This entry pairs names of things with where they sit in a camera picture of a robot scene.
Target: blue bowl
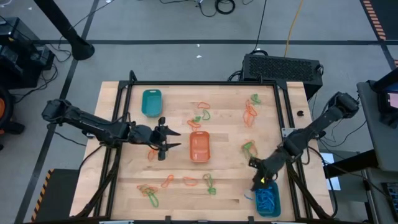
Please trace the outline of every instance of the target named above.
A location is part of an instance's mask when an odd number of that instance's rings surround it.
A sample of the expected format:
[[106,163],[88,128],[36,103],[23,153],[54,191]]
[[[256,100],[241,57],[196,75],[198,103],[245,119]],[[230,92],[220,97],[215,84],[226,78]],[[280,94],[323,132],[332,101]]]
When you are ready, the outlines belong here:
[[262,217],[278,217],[280,215],[280,199],[278,185],[269,182],[268,189],[254,191],[256,210]]
[[141,111],[150,118],[161,115],[162,92],[160,90],[145,90],[142,95]]

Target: orange striped tape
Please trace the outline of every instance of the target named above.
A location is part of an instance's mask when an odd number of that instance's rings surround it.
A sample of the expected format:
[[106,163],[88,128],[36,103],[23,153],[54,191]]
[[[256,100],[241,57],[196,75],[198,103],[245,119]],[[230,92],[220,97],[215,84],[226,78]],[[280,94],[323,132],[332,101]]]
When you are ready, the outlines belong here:
[[374,9],[372,7],[372,3],[368,0],[364,0],[363,4],[366,8],[366,12],[368,13],[369,17],[371,18],[374,28],[376,29],[377,35],[379,36],[379,38],[381,40],[386,40],[386,33],[384,33],[384,29],[380,25],[380,21],[377,18],[376,12],[374,11]]
[[50,169],[47,172],[47,175],[45,176],[44,184],[42,186],[42,190],[40,191],[39,199],[37,199],[36,206],[35,206],[33,214],[32,214],[32,218],[30,218],[30,220],[32,222],[36,221],[36,217],[37,217],[37,213],[39,212],[40,204],[43,201],[45,190],[47,189],[47,185],[49,184],[49,180],[50,180],[50,177],[53,174],[53,172],[54,172],[54,169]]

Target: wooden tabletop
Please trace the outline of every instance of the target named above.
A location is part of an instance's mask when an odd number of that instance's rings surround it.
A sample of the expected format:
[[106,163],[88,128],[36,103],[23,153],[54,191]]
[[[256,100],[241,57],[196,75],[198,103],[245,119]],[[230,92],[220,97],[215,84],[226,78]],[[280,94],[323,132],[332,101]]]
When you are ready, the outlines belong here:
[[[95,115],[111,119],[117,86],[117,82],[103,82]],[[311,116],[303,85],[288,83],[288,87],[296,128],[304,128],[311,122]],[[133,86],[129,107],[131,118],[137,124],[153,128],[157,125],[158,118],[147,118],[141,113],[142,93],[148,89],[159,89],[162,92],[162,116],[166,117],[166,125],[181,133],[181,136],[171,136],[169,142],[180,142],[182,145],[171,148],[164,161],[156,159],[148,161],[147,146],[123,144],[112,219],[164,220],[166,215],[170,215],[172,220],[245,221],[248,220],[248,216],[254,216],[256,221],[294,220],[285,167],[280,170],[276,181],[282,208],[279,217],[261,217],[256,212],[254,202],[244,197],[244,193],[249,192],[248,189],[252,186],[251,179],[255,169],[248,166],[248,160],[241,146],[248,139],[253,139],[259,153],[258,158],[266,158],[281,142],[271,86]],[[245,101],[254,93],[259,95],[262,103],[255,106],[258,116],[253,126],[247,128],[243,122]],[[287,124],[283,95],[280,96],[284,121]],[[192,129],[187,121],[203,114],[202,109],[197,108],[201,101],[211,105],[209,110],[211,119],[201,121],[201,128],[198,129],[210,134],[211,159],[207,163],[197,164],[190,160],[189,135]],[[296,115],[299,110],[304,111],[304,116]],[[310,145],[318,149],[315,141],[311,141]],[[85,156],[97,147],[97,140],[88,140]],[[98,188],[104,152],[105,148],[89,158],[83,166],[70,215],[78,213]],[[332,214],[333,209],[321,160],[314,153],[310,154],[311,163],[304,166],[308,189],[325,211]],[[202,179],[207,173],[210,173],[215,180],[216,195],[207,192],[208,187]],[[167,188],[160,187],[170,174],[174,175],[174,180]],[[183,177],[196,178],[198,185],[193,187],[185,185]],[[159,207],[153,207],[148,197],[137,190],[137,186],[143,184],[159,188],[155,193],[159,199]],[[298,194],[298,198],[300,213],[304,217],[301,194]],[[104,214],[107,199],[106,192],[101,214]]]

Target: plastic bin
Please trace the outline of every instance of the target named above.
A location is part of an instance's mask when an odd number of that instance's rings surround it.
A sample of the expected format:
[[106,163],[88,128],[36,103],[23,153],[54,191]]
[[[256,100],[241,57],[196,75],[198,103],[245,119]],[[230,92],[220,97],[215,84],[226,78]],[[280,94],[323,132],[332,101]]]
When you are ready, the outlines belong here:
[[147,117],[155,118],[162,114],[162,92],[145,90],[142,94],[141,111]]
[[278,217],[280,215],[280,199],[278,185],[274,181],[269,182],[268,189],[254,191],[256,210],[262,217]]
[[194,131],[189,137],[190,157],[193,162],[207,162],[210,159],[210,135],[206,131]]

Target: table leg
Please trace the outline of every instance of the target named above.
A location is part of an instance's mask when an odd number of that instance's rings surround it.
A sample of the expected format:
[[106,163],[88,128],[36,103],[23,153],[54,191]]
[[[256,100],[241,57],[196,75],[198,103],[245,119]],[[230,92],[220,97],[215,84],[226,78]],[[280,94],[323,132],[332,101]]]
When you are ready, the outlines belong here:
[[376,153],[374,149],[360,153],[356,156],[344,159],[342,161],[334,162],[330,165],[323,167],[323,170],[328,172],[329,178],[336,177],[339,175],[345,174],[345,172],[336,169],[335,167],[339,167],[347,172],[355,172],[359,170],[363,170],[368,167],[378,167],[378,162],[376,158]]

